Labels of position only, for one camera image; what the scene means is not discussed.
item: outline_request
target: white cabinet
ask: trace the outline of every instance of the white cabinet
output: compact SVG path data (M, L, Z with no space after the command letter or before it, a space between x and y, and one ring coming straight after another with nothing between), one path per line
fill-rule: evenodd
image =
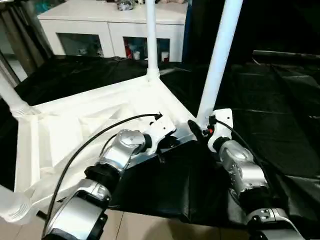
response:
M147 27L145 24L140 23L109 23L110 35L113 43L114 54L119 57L128 57L126 53L125 45L133 45L133 48L137 49L141 59L147 58L146 46L147 46ZM161 53L168 52L170 62L181 62L182 51L184 45L184 31L183 25L156 25L156 37L157 37L157 52L158 59L161 60Z
M187 4L155 5L158 59L181 62ZM146 5L118 11L115 3L69 0L38 16L56 55L145 59Z
M108 23L102 21L41 20L55 55L113 57Z

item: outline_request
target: white bracket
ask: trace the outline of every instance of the white bracket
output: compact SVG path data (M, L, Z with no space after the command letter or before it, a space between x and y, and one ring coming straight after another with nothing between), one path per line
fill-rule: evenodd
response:
M217 120L229 125L231 128L234 127L234 122L233 122L233 118L232 118L232 110L230 108L215 110L212 112L211 116L215 116L215 118ZM229 130L227 127L225 127L222 124L217 122L214 125L213 135L212 135L212 137L210 137L210 139L208 141L208 148L211 152L214 152L214 153L217 152L214 149L213 144L220 137L231 139L231 130Z
M144 155L154 154L158 148L158 144L169 133L173 133L176 130L176 126L168 116L162 116L155 121L144 134L148 134L152 140L152 147L148 148Z

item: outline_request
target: black cloth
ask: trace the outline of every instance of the black cloth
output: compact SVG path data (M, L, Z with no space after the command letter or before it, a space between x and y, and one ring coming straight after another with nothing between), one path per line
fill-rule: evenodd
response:
M186 24L183 61L208 63L224 0L193 0ZM318 0L244 0L228 62L244 64L253 50L319 54Z
M55 57L16 87L37 105L143 76L145 61L115 58ZM197 115L208 66L161 64L175 68L160 78L184 106ZM320 158L319 73L299 67L233 65L226 69L215 108L231 108L234 129L269 165L263 166L272 189L294 223L319 238ZM14 187L18 124L0 101L0 184ZM227 205L228 176L206 146L196 141L127 170L110 208L178 218L210 226L243 228L240 213Z

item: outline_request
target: toy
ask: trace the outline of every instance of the toy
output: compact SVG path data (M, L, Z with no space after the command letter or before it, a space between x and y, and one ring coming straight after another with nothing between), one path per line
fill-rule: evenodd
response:
M183 4L185 0L160 0L160 3L167 4L167 3L178 3Z

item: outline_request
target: table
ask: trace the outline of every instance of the table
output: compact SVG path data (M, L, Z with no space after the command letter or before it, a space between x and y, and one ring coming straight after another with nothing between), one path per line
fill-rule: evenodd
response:
M161 80L194 115L208 66L160 64L175 68ZM116 58L56 56L17 86L30 105L143 76L147 62ZM226 70L215 108L232 108L234 128L265 166L272 187L288 207L296 226L319 238L320 87L316 70L269 65L232 65ZM2 172L0 184L13 189L17 122L0 101ZM129 169L110 203L111 209L178 218L183 222L244 228L241 210L228 200L228 176L207 148L187 142Z

